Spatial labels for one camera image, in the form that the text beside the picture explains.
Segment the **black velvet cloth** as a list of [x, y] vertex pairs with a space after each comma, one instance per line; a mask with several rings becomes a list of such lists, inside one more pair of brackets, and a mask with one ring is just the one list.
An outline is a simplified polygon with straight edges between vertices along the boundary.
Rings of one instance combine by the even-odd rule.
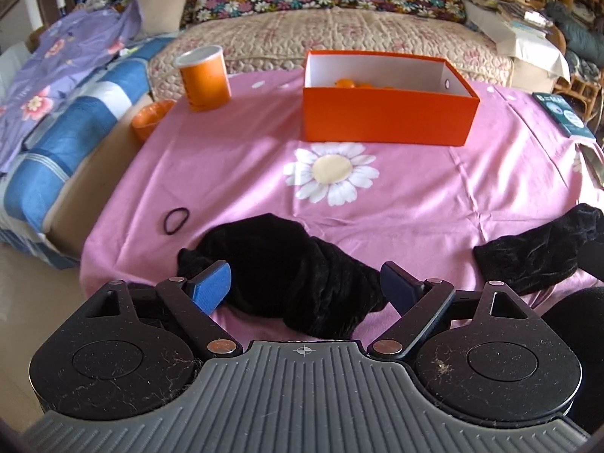
[[388, 304], [379, 271], [273, 214], [210, 229], [195, 248], [179, 251], [177, 274], [190, 279], [217, 261], [231, 269], [227, 307], [280, 319], [306, 336], [351, 339]]

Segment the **pink floral bedsheet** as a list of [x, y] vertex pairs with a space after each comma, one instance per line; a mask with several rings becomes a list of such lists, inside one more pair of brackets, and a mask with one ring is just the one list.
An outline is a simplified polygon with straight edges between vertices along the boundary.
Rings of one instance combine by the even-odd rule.
[[178, 101], [144, 143], [84, 245], [80, 282], [154, 284], [210, 228], [264, 213], [301, 223], [372, 267], [387, 261], [461, 290], [483, 281], [472, 250], [579, 203], [603, 205], [576, 138], [524, 92], [475, 83], [461, 147], [301, 141], [301, 71], [249, 72], [196, 114]]

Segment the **black velvet sleeve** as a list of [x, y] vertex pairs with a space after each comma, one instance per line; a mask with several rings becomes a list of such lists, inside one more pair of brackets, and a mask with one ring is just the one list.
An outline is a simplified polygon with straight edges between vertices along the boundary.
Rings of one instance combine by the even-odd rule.
[[482, 278], [521, 296], [547, 290], [578, 270], [578, 253], [603, 234], [603, 212], [580, 203], [544, 225], [473, 248]]

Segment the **small orange bowl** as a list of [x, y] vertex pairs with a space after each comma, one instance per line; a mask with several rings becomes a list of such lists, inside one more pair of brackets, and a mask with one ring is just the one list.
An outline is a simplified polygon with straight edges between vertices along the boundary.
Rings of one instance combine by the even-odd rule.
[[175, 103], [175, 100], [168, 99], [153, 102], [141, 108], [130, 123], [135, 137], [140, 142], [148, 140], [159, 122], [171, 111]]

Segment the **orange cardboard box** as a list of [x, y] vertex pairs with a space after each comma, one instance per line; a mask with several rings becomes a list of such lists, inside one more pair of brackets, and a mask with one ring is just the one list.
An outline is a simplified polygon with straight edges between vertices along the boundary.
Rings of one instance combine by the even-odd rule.
[[[339, 79], [395, 90], [337, 88]], [[378, 51], [307, 53], [302, 138], [462, 146], [480, 98], [446, 59]]]

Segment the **blue white striped blanket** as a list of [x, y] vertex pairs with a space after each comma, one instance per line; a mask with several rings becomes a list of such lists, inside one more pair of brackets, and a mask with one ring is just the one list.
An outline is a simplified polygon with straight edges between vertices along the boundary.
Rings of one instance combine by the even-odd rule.
[[1, 241], [56, 269], [78, 265], [61, 250], [44, 221], [84, 160], [114, 130], [126, 112], [151, 91], [148, 64], [172, 41], [143, 41], [124, 57], [94, 69], [57, 111], [25, 142], [1, 177]]

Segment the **orange fruit in box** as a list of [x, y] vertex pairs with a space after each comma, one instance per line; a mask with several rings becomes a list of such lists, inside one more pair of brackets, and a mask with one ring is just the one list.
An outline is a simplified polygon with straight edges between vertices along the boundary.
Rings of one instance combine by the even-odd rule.
[[377, 90], [395, 90], [392, 86], [377, 86], [370, 83], [356, 83], [356, 89], [377, 89]]
[[338, 81], [335, 82], [335, 86], [337, 88], [346, 88], [346, 89], [350, 89], [350, 88], [355, 88], [356, 84], [353, 80], [351, 79], [347, 79], [347, 78], [343, 78], [343, 79], [339, 79]]

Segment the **orange cup white rim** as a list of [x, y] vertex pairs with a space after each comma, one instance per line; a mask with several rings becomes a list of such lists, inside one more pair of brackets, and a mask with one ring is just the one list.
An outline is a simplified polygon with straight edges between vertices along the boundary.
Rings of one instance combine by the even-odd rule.
[[185, 96], [192, 111], [213, 111], [229, 103], [231, 91], [223, 49], [219, 45], [194, 48], [176, 57]]

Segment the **teal book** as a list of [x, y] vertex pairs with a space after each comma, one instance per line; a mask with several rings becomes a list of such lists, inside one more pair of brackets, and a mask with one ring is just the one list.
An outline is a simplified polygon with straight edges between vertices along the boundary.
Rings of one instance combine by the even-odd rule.
[[533, 92], [532, 97], [567, 137], [575, 136], [589, 140], [596, 139], [594, 134], [561, 95]]

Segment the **white cloth covered side table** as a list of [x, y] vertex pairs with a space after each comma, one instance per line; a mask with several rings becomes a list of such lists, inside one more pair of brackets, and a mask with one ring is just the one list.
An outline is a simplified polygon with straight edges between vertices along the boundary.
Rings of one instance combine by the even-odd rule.
[[499, 13], [464, 1], [467, 18], [496, 45], [498, 55], [512, 59], [508, 86], [526, 92], [551, 93], [559, 79], [569, 79], [564, 52], [535, 31], [523, 30]]

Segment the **beige quilted bedspread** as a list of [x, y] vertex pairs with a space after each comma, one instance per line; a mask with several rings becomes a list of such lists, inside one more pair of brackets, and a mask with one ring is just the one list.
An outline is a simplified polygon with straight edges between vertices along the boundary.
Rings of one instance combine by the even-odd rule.
[[211, 20], [186, 29], [148, 65], [151, 96], [178, 99], [183, 85], [174, 60], [191, 49], [218, 45], [227, 72], [300, 69], [310, 50], [368, 50], [447, 59], [470, 80], [509, 85], [513, 59], [488, 37], [460, 23], [372, 10], [290, 10]]

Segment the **purple floral cloth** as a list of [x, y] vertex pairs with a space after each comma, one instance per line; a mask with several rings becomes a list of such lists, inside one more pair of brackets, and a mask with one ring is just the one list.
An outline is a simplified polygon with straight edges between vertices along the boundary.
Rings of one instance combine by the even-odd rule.
[[88, 77], [107, 65], [138, 34], [136, 2], [115, 8], [77, 10], [40, 37], [36, 51], [16, 73], [1, 100], [1, 172], [6, 174], [40, 121]]

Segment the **cream cushion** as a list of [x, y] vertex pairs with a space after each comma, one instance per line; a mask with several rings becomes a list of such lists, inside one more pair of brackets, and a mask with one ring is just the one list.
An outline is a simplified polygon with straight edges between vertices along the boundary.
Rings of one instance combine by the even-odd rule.
[[141, 17], [137, 39], [179, 30], [186, 0], [136, 0], [136, 3]]

